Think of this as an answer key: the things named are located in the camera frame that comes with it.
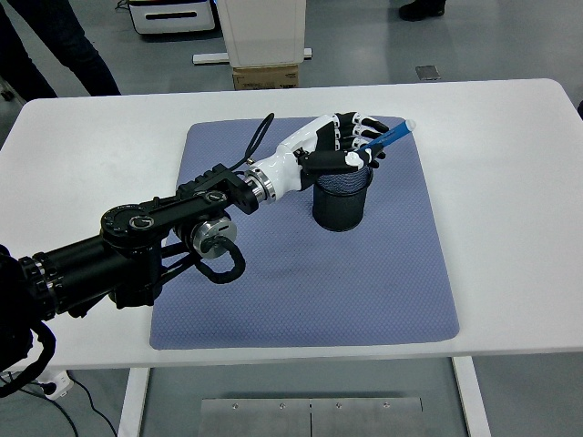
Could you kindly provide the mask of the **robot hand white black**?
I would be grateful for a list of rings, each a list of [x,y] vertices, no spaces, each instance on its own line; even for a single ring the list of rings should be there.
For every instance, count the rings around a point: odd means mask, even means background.
[[[273,155],[250,165],[245,176],[266,200],[278,200],[305,190],[320,176],[377,166],[384,152],[374,141],[388,131],[381,121],[358,112],[320,116],[286,137]]]

